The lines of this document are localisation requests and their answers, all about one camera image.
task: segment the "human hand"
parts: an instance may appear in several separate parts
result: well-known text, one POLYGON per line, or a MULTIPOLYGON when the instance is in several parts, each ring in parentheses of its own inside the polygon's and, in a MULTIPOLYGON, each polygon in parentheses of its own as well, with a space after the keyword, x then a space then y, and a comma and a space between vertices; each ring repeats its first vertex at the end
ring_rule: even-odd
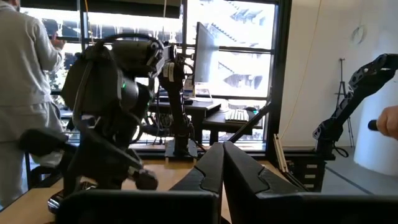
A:
POLYGON ((58 49, 63 49, 63 46, 65 46, 65 44, 67 43, 65 40, 57 40, 57 33, 54 33, 54 35, 52 36, 51 39, 51 44, 58 48, 58 49))
POLYGON ((376 124, 380 133, 398 140, 398 105, 385 108, 376 124))

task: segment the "white sweatshirt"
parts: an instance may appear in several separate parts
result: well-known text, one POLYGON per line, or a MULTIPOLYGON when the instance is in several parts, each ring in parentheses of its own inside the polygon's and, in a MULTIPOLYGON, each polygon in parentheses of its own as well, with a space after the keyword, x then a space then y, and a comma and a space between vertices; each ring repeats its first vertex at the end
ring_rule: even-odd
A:
POLYGON ((62 62, 40 20, 0 1, 0 106, 50 102, 43 70, 56 70, 62 62))

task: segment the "white column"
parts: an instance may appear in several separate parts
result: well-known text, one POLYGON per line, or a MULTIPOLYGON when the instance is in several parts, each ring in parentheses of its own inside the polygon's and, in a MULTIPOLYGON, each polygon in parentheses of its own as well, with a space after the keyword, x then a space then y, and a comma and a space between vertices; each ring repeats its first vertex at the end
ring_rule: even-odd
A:
MULTIPOLYGON (((379 40, 373 52, 398 54, 398 1, 387 0, 379 21, 379 40)), ((364 101, 354 161, 367 169, 398 176, 398 141, 387 138, 379 132, 370 131, 368 123, 377 119, 388 106, 398 105, 398 74, 376 94, 364 101)))

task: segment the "person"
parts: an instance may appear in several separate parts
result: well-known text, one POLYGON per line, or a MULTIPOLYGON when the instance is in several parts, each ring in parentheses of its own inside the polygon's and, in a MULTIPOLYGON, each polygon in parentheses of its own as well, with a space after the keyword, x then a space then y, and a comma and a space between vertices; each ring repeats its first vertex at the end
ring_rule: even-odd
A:
POLYGON ((398 140, 398 105, 385 108, 376 124, 380 133, 398 140))
MULTIPOLYGON (((24 152, 17 140, 31 128, 62 131, 59 110, 43 70, 62 65, 64 41, 49 39, 43 23, 20 13, 20 0, 0 0, 0 205, 22 194, 24 152)), ((59 163, 61 155, 35 158, 59 163)))

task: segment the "white wall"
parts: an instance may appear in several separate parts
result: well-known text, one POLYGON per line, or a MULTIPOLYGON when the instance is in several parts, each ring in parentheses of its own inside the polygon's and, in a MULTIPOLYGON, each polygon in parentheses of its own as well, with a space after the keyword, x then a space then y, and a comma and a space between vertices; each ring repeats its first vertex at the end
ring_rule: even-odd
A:
MULTIPOLYGON (((299 93, 305 64, 310 51, 319 0, 293 0, 290 19, 289 48, 285 72, 280 131, 286 128, 299 93)), ((284 146, 314 146, 313 130, 328 119, 336 106, 340 79, 339 58, 345 58, 344 79, 374 59, 378 39, 378 18, 381 0, 323 0, 317 31, 308 61, 307 74, 299 95, 291 125, 282 139, 284 146), (367 27, 367 36, 360 45, 351 41, 359 23, 367 27)), ((352 115, 354 137, 358 133, 362 105, 352 115)), ((349 145, 347 126, 338 145, 349 145)))

